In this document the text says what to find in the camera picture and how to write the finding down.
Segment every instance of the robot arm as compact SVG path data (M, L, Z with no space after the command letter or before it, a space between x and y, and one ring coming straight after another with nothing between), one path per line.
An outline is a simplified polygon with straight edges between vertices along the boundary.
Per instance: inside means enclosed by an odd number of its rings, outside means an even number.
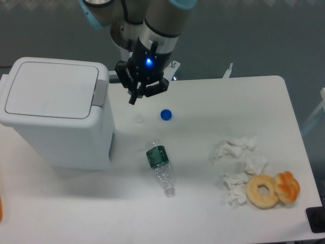
M129 103L166 91L169 82L163 77L164 68L197 0L83 1L102 24L120 21L123 17L128 24L137 25L144 19L139 37L130 39L132 56L127 62L119 61L115 67L122 85L131 95ZM101 7L89 5L95 2L101 2Z

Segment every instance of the white tissue paper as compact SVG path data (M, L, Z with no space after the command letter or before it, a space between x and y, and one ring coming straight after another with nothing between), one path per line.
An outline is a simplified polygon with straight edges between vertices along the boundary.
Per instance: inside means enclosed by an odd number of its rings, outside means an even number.
M227 183L229 189L232 189L236 185L242 185L248 182L248 176L245 173L225 174L223 180Z
M245 185L235 185L231 188L228 194L228 202L232 209L243 205L246 202Z
M267 163L268 160L264 156L247 157L245 171L248 174L260 175Z
M240 147L241 149L245 150L248 149L250 151L253 151L255 147L257 147L257 137L241 137L241 138L234 138L231 140L228 140L230 144Z
M216 159L230 155L236 159L240 157L243 150L240 147L229 145L228 143L224 143L219 150L216 151Z

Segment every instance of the black object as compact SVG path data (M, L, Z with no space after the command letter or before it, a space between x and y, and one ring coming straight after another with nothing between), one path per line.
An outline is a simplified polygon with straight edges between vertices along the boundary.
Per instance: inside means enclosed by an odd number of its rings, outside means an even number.
M138 38L132 57L115 66L119 80L131 95L129 103L132 105L137 98L150 97L168 89L169 82L163 76L171 52L156 53L157 47L158 42L154 41L149 50Z
M306 214L312 232L325 232L325 207L309 207Z

